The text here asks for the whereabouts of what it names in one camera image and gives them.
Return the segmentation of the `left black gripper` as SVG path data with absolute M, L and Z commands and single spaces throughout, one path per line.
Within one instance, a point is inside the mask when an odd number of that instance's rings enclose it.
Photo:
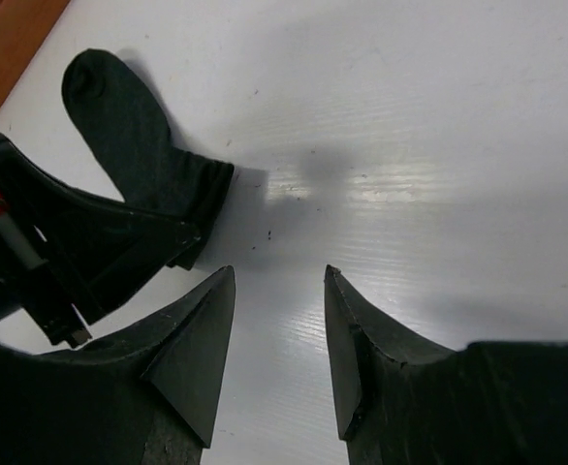
M 0 155 L 17 155 L 0 133 Z M 53 345 L 77 348 L 162 267 L 198 242 L 195 225 L 132 208 L 57 180 L 36 183 L 36 226 L 7 200 L 0 176 L 0 321 L 23 309 Z

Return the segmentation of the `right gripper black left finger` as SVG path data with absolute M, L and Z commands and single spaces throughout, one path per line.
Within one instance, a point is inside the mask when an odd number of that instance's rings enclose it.
M 0 464 L 197 464 L 211 445 L 234 270 L 78 350 L 0 345 Z

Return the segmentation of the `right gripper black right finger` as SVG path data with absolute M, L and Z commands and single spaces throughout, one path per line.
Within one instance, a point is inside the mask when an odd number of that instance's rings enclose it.
M 568 464 L 568 342 L 453 351 L 325 271 L 337 433 L 353 464 Z

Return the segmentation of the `black sock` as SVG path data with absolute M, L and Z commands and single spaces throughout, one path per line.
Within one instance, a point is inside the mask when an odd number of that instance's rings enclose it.
M 174 146 L 153 93 L 106 50 L 78 54 L 64 72 L 61 93 L 70 119 L 128 205 L 198 228 L 199 241 L 174 259 L 191 269 L 222 210 L 234 166 Z

